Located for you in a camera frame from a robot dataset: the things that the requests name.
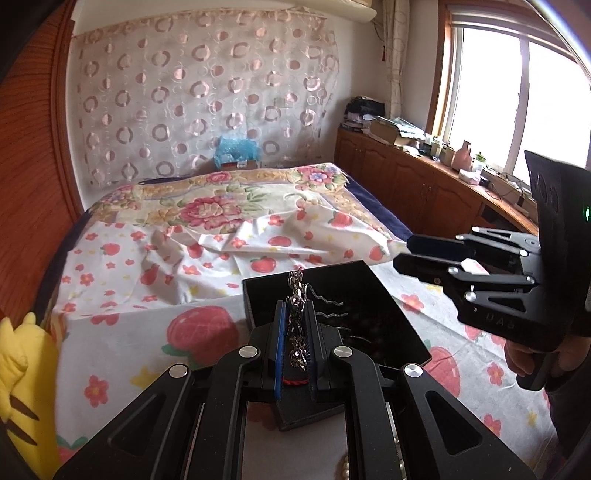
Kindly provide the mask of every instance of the black box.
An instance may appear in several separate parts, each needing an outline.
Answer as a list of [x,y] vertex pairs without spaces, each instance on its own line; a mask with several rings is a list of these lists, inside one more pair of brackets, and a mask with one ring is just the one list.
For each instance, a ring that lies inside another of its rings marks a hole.
[[[291,293],[288,276],[285,272],[242,281],[246,321],[251,330],[273,321],[277,300],[285,300]],[[309,283],[317,295],[327,300],[343,302],[342,307],[328,305],[308,293],[316,312],[348,312],[345,317],[317,317],[320,323],[350,329],[341,329],[345,345],[390,368],[410,362],[424,365],[431,360],[417,332],[365,262],[308,268],[303,271],[303,283]],[[276,407],[280,430],[301,427],[343,411],[341,404],[312,402],[307,385],[284,388]]]

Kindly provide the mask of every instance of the window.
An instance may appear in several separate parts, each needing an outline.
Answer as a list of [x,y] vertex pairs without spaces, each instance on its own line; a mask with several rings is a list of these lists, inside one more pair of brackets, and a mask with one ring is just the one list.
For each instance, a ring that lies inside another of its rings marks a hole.
[[450,7],[454,55],[443,138],[529,184],[524,150],[588,163],[591,90],[558,38],[490,11]]

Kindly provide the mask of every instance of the human hand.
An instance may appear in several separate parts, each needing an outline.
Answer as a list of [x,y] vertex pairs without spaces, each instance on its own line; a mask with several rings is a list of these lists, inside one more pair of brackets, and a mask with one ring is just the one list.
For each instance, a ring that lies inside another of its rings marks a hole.
[[[550,376],[560,377],[567,372],[576,370],[589,354],[591,338],[568,335],[555,350],[558,352],[558,359],[550,369]],[[531,375],[535,363],[532,354],[535,353],[529,347],[515,342],[507,341],[505,344],[505,359],[509,368],[517,375],[524,377]]]

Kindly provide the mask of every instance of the bottle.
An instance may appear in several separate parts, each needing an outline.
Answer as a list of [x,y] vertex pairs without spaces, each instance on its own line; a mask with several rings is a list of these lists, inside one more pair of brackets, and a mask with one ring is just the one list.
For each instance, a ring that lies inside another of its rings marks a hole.
[[472,157],[470,156],[470,142],[464,140],[464,144],[462,145],[461,149],[456,152],[456,155],[453,157],[452,161],[452,168],[456,171],[460,170],[467,170],[471,171],[472,167]]

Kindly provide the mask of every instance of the cabinet door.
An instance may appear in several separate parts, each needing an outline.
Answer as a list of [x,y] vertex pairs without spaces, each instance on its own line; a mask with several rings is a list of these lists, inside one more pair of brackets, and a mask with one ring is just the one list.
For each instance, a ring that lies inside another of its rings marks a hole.
[[421,218],[427,204],[426,191],[433,181],[433,173],[420,160],[397,154],[394,181],[388,186],[390,196],[385,206],[413,233],[422,233]]
[[388,184],[394,174],[389,168],[392,163],[389,160],[390,150],[385,145],[366,145],[361,159],[359,183],[382,203],[387,200]]
[[470,188],[458,180],[439,173],[436,182],[431,187],[428,205],[423,213],[423,233],[445,238],[468,233],[481,202]]

